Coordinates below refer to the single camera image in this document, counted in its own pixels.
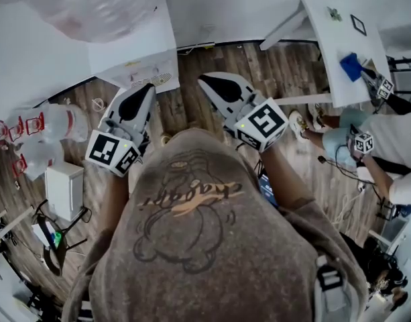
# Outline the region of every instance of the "white wall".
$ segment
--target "white wall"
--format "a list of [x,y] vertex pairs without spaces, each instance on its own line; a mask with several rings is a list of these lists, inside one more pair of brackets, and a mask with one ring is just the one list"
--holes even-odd
[[11,269],[5,258],[0,255],[0,322],[35,322],[37,318],[22,312],[13,300],[13,295],[21,297],[23,301],[31,296],[31,291]]
[[[411,46],[406,30],[411,25],[411,0],[349,0],[368,11],[379,24],[389,30],[386,40],[403,41]],[[177,46],[202,42],[233,42],[265,38],[291,11],[296,0],[168,0]],[[214,30],[201,29],[213,25]]]
[[0,119],[91,75],[88,52],[24,3],[0,5]]

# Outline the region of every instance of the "plastic bag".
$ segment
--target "plastic bag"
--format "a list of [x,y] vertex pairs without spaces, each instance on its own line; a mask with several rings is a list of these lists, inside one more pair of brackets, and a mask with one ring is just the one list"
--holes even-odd
[[[0,0],[0,3],[20,0]],[[23,0],[69,38],[110,42],[130,34],[158,0]]]

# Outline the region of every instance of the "gray t-shirt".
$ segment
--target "gray t-shirt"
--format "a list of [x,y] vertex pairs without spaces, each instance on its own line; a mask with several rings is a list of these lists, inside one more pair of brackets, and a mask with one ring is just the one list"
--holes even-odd
[[366,279],[315,203],[277,211],[239,154],[188,130],[153,153],[114,234],[104,231],[64,307],[76,321],[313,320],[318,253],[364,305]]

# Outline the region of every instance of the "hand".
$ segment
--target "hand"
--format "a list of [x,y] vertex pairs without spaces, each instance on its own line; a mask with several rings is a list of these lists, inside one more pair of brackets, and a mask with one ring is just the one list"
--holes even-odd
[[350,152],[350,155],[352,157],[352,159],[356,162],[361,162],[363,157],[365,156],[365,154],[357,151],[355,149],[355,140],[354,138],[348,137],[347,138],[347,148],[348,151]]

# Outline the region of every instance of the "white shoe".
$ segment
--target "white shoe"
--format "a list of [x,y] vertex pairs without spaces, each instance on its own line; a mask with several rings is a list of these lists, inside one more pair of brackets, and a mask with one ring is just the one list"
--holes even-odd
[[312,126],[315,130],[321,130],[325,126],[319,121],[319,119],[325,115],[325,112],[319,104],[308,104],[308,110],[312,115]]
[[294,110],[291,112],[291,114],[288,116],[288,121],[290,124],[290,129],[294,132],[294,135],[296,136],[296,139],[301,142],[305,143],[308,140],[302,136],[305,130],[308,129],[308,125],[305,122],[305,119],[303,116],[299,113],[299,111]]

